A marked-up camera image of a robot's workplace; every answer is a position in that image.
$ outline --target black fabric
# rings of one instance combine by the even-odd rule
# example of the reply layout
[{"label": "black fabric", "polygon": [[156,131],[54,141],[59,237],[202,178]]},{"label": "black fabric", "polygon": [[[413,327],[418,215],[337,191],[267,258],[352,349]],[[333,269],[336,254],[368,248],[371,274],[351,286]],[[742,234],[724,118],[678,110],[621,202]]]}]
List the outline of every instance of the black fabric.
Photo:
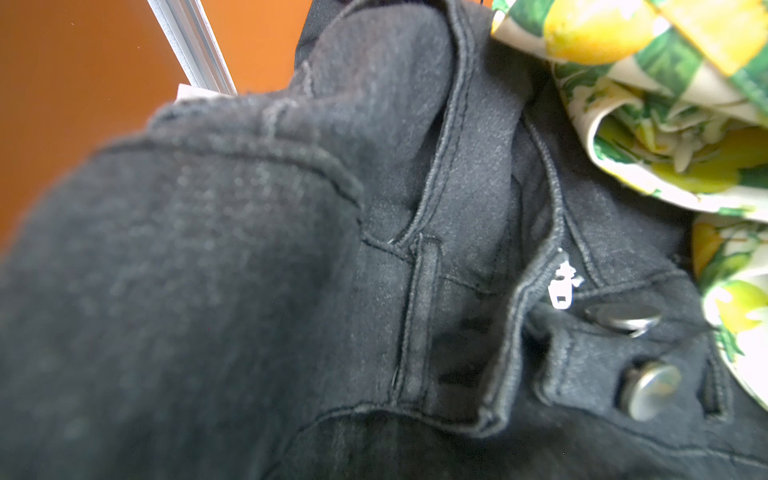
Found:
[{"label": "black fabric", "polygon": [[[0,478],[765,478],[768,415],[674,261],[690,214],[591,165],[487,8],[338,7],[288,89],[168,107],[28,218]],[[583,320],[613,301],[664,320]],[[615,390],[648,358],[684,384],[639,423]]]}]

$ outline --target zipper pull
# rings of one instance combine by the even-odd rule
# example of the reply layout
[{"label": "zipper pull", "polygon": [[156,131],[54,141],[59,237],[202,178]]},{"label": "zipper pull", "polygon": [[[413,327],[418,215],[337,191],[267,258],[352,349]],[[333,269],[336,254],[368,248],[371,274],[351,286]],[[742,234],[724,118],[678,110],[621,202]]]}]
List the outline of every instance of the zipper pull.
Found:
[{"label": "zipper pull", "polygon": [[549,300],[552,306],[558,310],[565,310],[574,299],[574,286],[581,285],[583,278],[576,276],[576,269],[565,259],[554,272],[554,278],[549,283]]}]

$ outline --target yellow lemon print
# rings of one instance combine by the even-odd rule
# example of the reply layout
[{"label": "yellow lemon print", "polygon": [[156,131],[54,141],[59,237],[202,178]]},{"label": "yellow lemon print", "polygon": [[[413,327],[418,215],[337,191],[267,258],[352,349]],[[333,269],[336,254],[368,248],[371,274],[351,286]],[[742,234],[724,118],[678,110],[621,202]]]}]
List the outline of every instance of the yellow lemon print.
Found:
[{"label": "yellow lemon print", "polygon": [[697,158],[717,156],[712,160],[691,164],[677,173],[671,164],[653,164],[651,170],[662,180],[695,194],[716,194],[737,185],[739,169],[768,164],[768,131],[762,128],[733,130],[714,145],[707,145],[694,155]]},{"label": "yellow lemon print", "polygon": [[715,253],[723,244],[723,238],[717,234],[717,229],[709,223],[696,223],[693,232],[691,232],[691,243],[693,244],[693,262],[694,274],[696,278],[701,278],[701,272],[704,267],[712,260]]},{"label": "yellow lemon print", "polygon": [[554,0],[544,22],[550,55],[602,65],[633,55],[654,39],[658,14],[643,0]]},{"label": "yellow lemon print", "polygon": [[749,313],[768,306],[768,295],[758,286],[742,280],[734,280],[715,293],[715,303],[723,325],[732,333],[741,333],[760,325],[759,320],[748,317]]},{"label": "yellow lemon print", "polygon": [[728,77],[768,41],[762,0],[667,0],[660,11]]}]

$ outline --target orange surface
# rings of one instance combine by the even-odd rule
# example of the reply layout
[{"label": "orange surface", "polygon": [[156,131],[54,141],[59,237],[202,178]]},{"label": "orange surface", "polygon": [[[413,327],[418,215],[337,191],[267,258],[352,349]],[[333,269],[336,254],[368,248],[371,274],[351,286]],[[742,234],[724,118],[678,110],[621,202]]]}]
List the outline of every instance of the orange surface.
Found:
[{"label": "orange surface", "polygon": [[0,2],[0,244],[96,146],[186,81],[145,0]]},{"label": "orange surface", "polygon": [[311,0],[202,0],[238,94],[285,88]]}]

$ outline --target metal button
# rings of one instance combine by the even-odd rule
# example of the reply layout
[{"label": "metal button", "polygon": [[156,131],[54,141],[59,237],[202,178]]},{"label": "metal button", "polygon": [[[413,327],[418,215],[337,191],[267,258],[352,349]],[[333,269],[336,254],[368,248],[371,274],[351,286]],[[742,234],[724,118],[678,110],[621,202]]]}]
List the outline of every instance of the metal button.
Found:
[{"label": "metal button", "polygon": [[642,303],[601,303],[584,311],[596,324],[637,338],[661,321],[661,310]]},{"label": "metal button", "polygon": [[669,405],[683,379],[676,366],[665,362],[649,362],[626,375],[620,407],[638,422],[647,422]]}]

